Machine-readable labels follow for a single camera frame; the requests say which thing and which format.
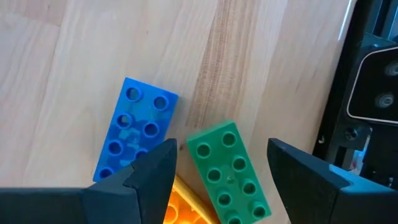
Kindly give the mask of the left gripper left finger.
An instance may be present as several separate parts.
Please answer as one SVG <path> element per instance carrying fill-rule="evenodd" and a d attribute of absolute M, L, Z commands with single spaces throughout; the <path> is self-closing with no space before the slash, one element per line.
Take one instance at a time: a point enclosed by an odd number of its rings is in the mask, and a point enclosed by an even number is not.
<path fill-rule="evenodd" d="M 162 224 L 176 163 L 167 139 L 87 188 L 0 188 L 0 224 Z"/>

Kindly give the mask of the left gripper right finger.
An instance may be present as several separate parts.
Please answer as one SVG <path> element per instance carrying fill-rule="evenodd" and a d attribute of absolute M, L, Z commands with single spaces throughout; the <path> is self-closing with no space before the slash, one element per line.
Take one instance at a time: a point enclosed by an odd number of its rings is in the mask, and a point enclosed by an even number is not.
<path fill-rule="evenodd" d="M 292 224 L 398 224 L 398 191 L 270 138 L 267 160 Z"/>

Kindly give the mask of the yellow-orange toy brick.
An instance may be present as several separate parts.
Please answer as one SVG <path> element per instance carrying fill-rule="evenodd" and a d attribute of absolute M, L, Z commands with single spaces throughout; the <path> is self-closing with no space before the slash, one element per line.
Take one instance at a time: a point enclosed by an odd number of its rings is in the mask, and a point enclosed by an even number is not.
<path fill-rule="evenodd" d="M 220 221 L 214 208 L 175 175 L 163 224 L 220 224 Z"/>

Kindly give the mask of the green toy brick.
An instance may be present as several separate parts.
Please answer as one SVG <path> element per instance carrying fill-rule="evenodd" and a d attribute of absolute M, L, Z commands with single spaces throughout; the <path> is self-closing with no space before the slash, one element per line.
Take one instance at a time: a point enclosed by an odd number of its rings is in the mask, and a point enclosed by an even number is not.
<path fill-rule="evenodd" d="M 234 121 L 186 139 L 221 224 L 253 224 L 272 212 Z"/>

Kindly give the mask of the blue toy brick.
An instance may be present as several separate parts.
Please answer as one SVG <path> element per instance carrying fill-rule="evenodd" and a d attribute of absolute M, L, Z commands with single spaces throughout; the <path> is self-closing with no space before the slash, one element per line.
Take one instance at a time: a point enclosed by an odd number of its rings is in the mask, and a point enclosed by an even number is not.
<path fill-rule="evenodd" d="M 99 182 L 165 139 L 178 95 L 125 78 L 93 175 Z"/>

